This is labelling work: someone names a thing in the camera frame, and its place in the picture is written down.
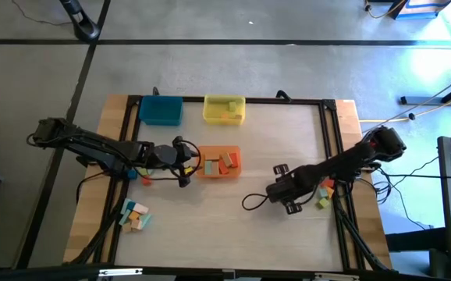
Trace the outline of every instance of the wooden tabletop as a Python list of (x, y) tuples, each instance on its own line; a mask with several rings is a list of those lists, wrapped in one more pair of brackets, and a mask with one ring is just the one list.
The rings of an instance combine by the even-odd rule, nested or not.
[[(99, 134), (113, 139), (119, 139), (127, 98), (128, 96), (126, 95), (115, 94), (108, 97), (98, 126)], [(336, 101), (336, 104), (343, 146), (344, 149), (348, 149), (361, 139), (357, 110), (353, 101), (338, 100)], [(132, 113), (129, 121), (129, 129), (127, 130), (127, 139), (130, 139), (130, 136), (132, 135), (133, 124), (135, 123), (135, 118), (137, 116), (135, 108)], [(331, 136), (331, 144), (334, 147), (333, 151), (335, 151), (336, 142), (334, 136)], [(99, 172), (98, 167), (89, 167), (86, 176)], [(369, 175), (364, 175), (364, 178), (371, 181)], [(108, 177), (99, 176), (83, 185), (80, 200), (76, 207), (72, 229), (69, 234), (69, 241), (63, 258), (64, 261), (74, 259), (98, 230), (105, 206), (106, 194), (108, 192), (108, 183)], [(369, 186), (361, 182), (356, 182), (353, 189), (353, 202), (361, 236), (373, 253), (378, 256), (380, 261), (391, 268), (389, 250), (383, 232), (375, 192)], [(105, 239), (101, 261), (108, 260), (111, 237), (112, 228)], [(348, 234), (346, 235), (346, 242), (347, 247), (349, 248), (350, 264), (355, 268), (356, 257), (353, 251), (352, 240)]]

